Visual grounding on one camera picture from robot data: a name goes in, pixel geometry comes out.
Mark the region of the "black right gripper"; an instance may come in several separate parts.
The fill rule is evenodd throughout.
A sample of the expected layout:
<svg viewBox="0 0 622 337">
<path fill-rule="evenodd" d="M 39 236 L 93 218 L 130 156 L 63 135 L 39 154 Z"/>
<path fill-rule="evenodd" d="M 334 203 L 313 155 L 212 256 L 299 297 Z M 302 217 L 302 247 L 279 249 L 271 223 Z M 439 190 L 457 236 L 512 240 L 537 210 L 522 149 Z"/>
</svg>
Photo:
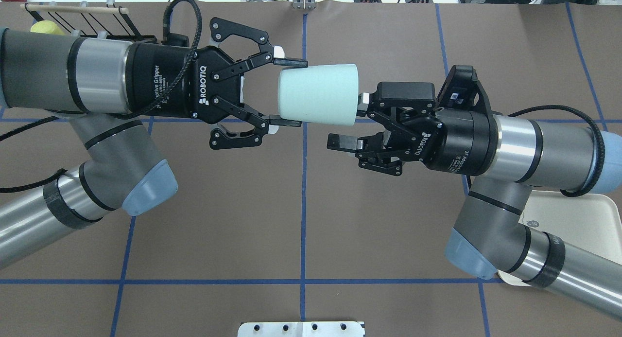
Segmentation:
<svg viewBox="0 0 622 337">
<path fill-rule="evenodd" d="M 493 115 L 445 108 L 436 116 L 434 84 L 380 82 L 373 93 L 361 93 L 357 116 L 386 129 L 372 136 L 329 133 L 327 148 L 353 154 L 363 169 L 400 176 L 405 162 L 423 161 L 426 168 L 466 176 L 482 175 L 492 164 L 498 142 Z M 428 133 L 442 126 L 426 157 Z"/>
</svg>

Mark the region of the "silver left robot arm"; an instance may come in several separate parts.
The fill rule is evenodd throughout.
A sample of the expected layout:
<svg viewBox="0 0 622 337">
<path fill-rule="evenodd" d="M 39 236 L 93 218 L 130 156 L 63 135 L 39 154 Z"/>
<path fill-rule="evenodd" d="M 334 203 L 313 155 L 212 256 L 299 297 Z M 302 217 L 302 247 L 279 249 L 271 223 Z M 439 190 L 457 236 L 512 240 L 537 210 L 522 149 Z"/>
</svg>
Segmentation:
<svg viewBox="0 0 622 337">
<path fill-rule="evenodd" d="M 131 216 L 170 199 L 178 183 L 140 116 L 195 118 L 213 125 L 213 149 L 259 146 L 278 126 L 300 121 L 264 115 L 242 100 L 243 76 L 267 64 L 306 68 L 265 31 L 222 18 L 211 42 L 176 45 L 1 30 L 1 105 L 67 119 L 89 160 L 60 169 L 1 208 L 5 268 L 104 216 Z"/>
</svg>

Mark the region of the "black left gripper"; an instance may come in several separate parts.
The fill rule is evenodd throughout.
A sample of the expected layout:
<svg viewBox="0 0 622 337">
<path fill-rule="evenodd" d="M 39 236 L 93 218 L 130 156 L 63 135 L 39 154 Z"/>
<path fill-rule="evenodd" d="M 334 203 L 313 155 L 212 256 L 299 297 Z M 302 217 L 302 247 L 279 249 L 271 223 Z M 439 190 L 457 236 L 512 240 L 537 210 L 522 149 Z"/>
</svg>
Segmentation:
<svg viewBox="0 0 622 337">
<path fill-rule="evenodd" d="M 269 42 L 266 31 L 222 18 L 212 18 L 209 26 L 211 38 L 216 43 L 224 42 L 229 36 L 240 36 L 255 42 L 259 52 L 233 62 L 217 47 L 209 45 L 199 49 L 175 88 L 148 114 L 192 118 L 196 113 L 198 119 L 209 124 L 233 116 L 253 127 L 233 132 L 217 123 L 210 133 L 211 149 L 256 147 L 262 144 L 265 135 L 269 135 L 271 127 L 301 127 L 301 121 L 263 115 L 249 105 L 241 104 L 242 78 L 239 75 L 266 64 L 307 68 L 308 61 L 279 54 L 277 47 Z M 126 61 L 126 94 L 127 106 L 132 113 L 148 107 L 173 84 L 189 51 L 171 45 L 131 45 Z"/>
</svg>

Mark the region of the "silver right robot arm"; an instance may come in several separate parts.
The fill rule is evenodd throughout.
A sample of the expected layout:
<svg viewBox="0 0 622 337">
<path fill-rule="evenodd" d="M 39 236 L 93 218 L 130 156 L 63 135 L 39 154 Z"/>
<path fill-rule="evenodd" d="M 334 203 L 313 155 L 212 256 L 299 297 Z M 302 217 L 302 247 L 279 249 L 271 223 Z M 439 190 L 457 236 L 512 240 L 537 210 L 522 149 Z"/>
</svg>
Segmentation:
<svg viewBox="0 0 622 337">
<path fill-rule="evenodd" d="M 361 115 L 384 126 L 373 136 L 328 136 L 329 149 L 388 175 L 406 161 L 473 177 L 451 229 L 445 257 L 479 279 L 504 272 L 621 319 L 621 266 L 520 219 L 535 191 L 564 197 L 605 195 L 621 184 L 621 138 L 492 111 L 476 80 L 382 82 L 363 94 Z"/>
</svg>

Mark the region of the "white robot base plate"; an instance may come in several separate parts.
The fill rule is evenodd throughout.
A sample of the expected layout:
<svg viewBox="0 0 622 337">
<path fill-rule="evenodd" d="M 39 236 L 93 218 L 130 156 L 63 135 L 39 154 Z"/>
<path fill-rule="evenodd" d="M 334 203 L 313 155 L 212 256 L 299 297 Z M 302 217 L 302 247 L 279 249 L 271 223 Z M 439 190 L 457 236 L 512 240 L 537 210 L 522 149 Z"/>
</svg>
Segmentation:
<svg viewBox="0 0 622 337">
<path fill-rule="evenodd" d="M 359 321 L 248 322 L 238 328 L 238 337 L 364 337 Z"/>
</svg>

